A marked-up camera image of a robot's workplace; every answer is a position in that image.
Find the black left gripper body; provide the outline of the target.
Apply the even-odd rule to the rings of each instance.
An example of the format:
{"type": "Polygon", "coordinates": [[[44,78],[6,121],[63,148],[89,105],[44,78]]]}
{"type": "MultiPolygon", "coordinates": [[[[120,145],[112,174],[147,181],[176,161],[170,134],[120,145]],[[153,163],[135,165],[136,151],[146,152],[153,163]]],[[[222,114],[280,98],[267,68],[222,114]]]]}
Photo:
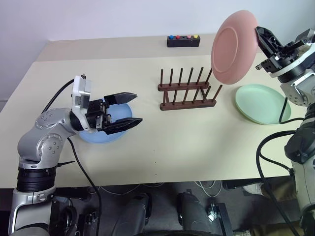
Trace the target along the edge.
{"type": "Polygon", "coordinates": [[[86,118],[90,128],[104,131],[112,123],[111,115],[108,113],[110,105],[102,99],[89,102],[86,118]]]}

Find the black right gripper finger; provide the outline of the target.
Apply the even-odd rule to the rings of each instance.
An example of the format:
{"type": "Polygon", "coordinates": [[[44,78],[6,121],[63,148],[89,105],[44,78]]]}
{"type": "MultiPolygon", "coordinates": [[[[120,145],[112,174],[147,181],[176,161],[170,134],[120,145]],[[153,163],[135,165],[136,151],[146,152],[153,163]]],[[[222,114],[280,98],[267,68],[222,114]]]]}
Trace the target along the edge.
{"type": "Polygon", "coordinates": [[[257,26],[255,31],[258,45],[267,58],[283,50],[283,45],[270,30],[257,26]]]}

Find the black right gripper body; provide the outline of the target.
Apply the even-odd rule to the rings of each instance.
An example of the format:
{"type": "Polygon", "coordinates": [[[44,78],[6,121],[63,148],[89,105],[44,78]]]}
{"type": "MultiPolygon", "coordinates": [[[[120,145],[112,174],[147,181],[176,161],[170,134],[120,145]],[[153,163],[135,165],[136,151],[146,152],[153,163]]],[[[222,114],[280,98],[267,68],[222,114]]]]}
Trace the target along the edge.
{"type": "Polygon", "coordinates": [[[264,69],[266,72],[277,72],[289,64],[293,63],[300,56],[299,48],[305,46],[306,43],[303,40],[298,42],[290,42],[283,46],[283,50],[270,58],[265,59],[255,68],[257,70],[264,69]]]}

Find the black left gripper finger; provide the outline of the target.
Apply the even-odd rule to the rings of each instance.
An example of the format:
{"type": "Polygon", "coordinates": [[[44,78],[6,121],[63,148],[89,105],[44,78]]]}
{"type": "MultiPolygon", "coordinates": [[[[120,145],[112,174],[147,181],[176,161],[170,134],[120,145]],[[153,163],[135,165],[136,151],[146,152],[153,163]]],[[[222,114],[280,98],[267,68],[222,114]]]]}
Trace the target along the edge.
{"type": "Polygon", "coordinates": [[[112,95],[104,96],[104,102],[107,105],[125,104],[137,98],[137,94],[131,92],[120,92],[112,95]]]}
{"type": "Polygon", "coordinates": [[[127,131],[142,122],[142,118],[122,118],[112,123],[102,123],[101,131],[107,135],[127,131]]]}

